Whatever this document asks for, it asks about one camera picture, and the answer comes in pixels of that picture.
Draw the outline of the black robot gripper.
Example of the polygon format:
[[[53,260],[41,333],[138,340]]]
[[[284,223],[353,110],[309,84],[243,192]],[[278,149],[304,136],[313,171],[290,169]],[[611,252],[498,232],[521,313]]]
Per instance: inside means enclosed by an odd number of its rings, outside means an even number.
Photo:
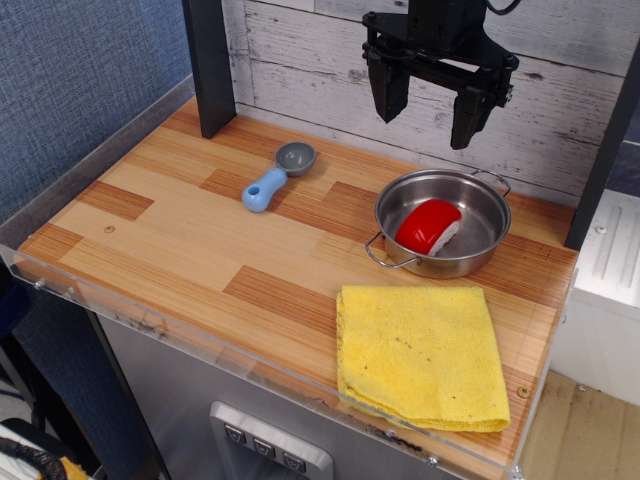
[[[482,131],[494,106],[512,95],[511,75],[519,59],[486,33],[491,12],[511,13],[519,3],[499,9],[490,1],[410,1],[408,11],[370,11],[363,58],[376,112],[389,123],[408,104],[412,77],[458,93],[450,146],[462,150]]]

